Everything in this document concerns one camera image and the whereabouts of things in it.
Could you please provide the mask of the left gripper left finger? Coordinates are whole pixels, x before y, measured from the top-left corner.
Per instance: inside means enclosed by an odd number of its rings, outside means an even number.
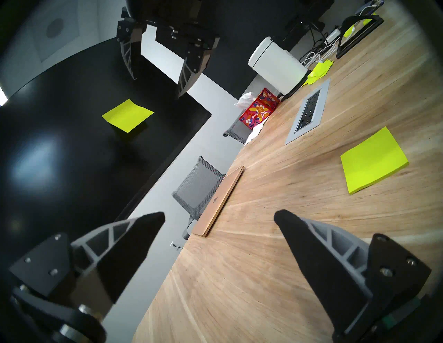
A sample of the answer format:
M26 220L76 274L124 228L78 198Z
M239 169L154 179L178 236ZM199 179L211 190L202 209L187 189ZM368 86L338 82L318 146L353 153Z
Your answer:
M98 227L71 242L58 232L14 262L11 300L46 308L85 305L105 317L146 259L165 223L155 212Z

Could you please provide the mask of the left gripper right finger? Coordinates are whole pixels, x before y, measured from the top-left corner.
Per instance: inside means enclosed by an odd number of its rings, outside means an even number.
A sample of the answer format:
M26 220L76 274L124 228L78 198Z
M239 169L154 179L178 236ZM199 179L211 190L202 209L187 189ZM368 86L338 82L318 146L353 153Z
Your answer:
M431 274L382 233L366 243L350 232L285 209L274 214L298 267L333 327L333 342L400 342L423 322Z

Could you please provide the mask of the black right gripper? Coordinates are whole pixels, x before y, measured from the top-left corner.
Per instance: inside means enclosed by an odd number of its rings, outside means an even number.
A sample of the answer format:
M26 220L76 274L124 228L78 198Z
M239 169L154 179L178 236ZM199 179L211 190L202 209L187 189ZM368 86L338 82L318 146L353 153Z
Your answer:
M117 24L121 56L133 80L137 79L142 34L147 26L168 29L174 39L189 45L179 74L177 97L196 83L217 48L219 35L198 22L202 1L125 1Z

